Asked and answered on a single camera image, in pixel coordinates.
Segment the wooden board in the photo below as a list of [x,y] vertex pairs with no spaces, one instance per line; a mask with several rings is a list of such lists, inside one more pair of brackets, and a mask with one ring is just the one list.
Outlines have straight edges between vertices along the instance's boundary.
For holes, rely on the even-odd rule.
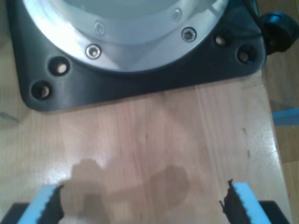
[[290,206],[261,72],[69,112],[21,101],[0,2],[0,219],[64,184],[61,223],[228,223],[219,200],[245,181]]
[[293,214],[293,221],[299,224],[299,161],[283,164],[285,182],[289,192],[289,200]]

